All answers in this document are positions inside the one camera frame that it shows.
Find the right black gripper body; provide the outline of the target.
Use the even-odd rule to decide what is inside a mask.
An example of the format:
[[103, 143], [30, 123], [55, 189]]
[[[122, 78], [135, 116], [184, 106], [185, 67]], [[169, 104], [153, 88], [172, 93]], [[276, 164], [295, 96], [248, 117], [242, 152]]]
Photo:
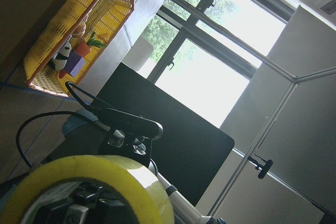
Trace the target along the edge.
[[104, 154], [118, 155], [130, 158], [149, 166], [151, 161], [152, 140], [140, 137], [140, 140], [132, 133], [124, 133], [118, 130], [109, 130], [104, 137]]

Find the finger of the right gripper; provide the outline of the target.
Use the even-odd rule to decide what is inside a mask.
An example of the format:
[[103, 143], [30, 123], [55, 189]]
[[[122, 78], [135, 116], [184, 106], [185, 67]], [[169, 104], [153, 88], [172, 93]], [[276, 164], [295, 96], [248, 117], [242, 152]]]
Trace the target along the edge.
[[84, 223], [88, 212], [88, 207], [60, 200], [39, 209], [39, 223]]
[[83, 206], [92, 205], [97, 202], [102, 192], [103, 186], [83, 182], [70, 194], [70, 198]]

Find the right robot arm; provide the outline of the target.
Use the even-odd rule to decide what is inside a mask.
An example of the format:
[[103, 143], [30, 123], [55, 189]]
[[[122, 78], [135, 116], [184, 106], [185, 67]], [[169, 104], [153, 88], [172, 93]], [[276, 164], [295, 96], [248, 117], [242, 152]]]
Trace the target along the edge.
[[64, 141], [46, 157], [51, 162], [73, 155], [118, 155], [147, 167], [160, 181], [169, 196], [176, 223], [224, 223], [222, 218], [203, 216], [159, 173], [151, 158], [152, 141], [162, 136], [159, 123], [120, 111], [108, 111], [108, 120], [84, 109], [67, 112], [62, 126]]

